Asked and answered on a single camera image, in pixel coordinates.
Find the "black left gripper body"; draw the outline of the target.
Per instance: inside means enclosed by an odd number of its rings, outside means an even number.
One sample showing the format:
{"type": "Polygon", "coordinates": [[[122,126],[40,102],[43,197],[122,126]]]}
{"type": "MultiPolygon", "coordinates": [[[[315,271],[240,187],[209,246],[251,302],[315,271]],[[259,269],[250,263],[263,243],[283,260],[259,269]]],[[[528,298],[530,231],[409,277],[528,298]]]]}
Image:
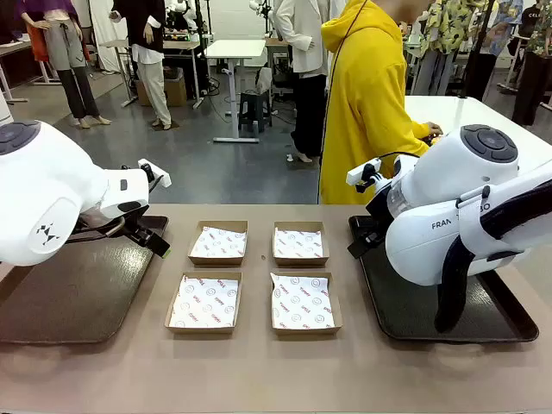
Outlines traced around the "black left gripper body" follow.
{"type": "Polygon", "coordinates": [[[122,236],[141,247],[147,247],[152,237],[152,230],[143,226],[135,216],[126,216],[122,226],[122,236]]]}

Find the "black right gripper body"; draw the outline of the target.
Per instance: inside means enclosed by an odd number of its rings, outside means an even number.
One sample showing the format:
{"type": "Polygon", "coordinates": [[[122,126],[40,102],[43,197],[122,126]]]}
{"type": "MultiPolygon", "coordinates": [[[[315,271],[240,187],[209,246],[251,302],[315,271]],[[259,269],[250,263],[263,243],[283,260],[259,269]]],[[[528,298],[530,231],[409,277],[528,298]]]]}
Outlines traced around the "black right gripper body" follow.
{"type": "Polygon", "coordinates": [[[387,196],[375,196],[366,206],[372,219],[372,228],[368,231],[366,242],[368,248],[378,247],[386,237],[392,223],[392,214],[387,206],[387,196]]]}

